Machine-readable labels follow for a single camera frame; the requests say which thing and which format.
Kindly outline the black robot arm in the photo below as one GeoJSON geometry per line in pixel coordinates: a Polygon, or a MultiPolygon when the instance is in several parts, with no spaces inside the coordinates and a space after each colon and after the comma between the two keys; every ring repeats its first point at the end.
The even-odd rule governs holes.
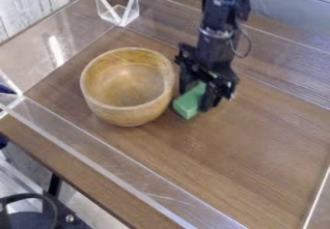
{"type": "Polygon", "coordinates": [[[231,64],[238,54],[239,23],[248,19],[250,0],[202,0],[202,23],[198,44],[179,45],[179,97],[172,108],[186,119],[230,100],[238,86],[231,64]]]}

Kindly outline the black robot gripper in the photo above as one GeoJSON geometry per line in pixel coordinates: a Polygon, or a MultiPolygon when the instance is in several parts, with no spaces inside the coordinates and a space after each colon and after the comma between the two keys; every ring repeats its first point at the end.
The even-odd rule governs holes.
{"type": "Polygon", "coordinates": [[[174,62],[179,66],[179,93],[184,94],[200,82],[206,88],[202,95],[200,111],[216,107],[220,100],[231,98],[239,78],[232,69],[236,55],[239,32],[207,32],[200,29],[198,45],[182,43],[174,62]]]}

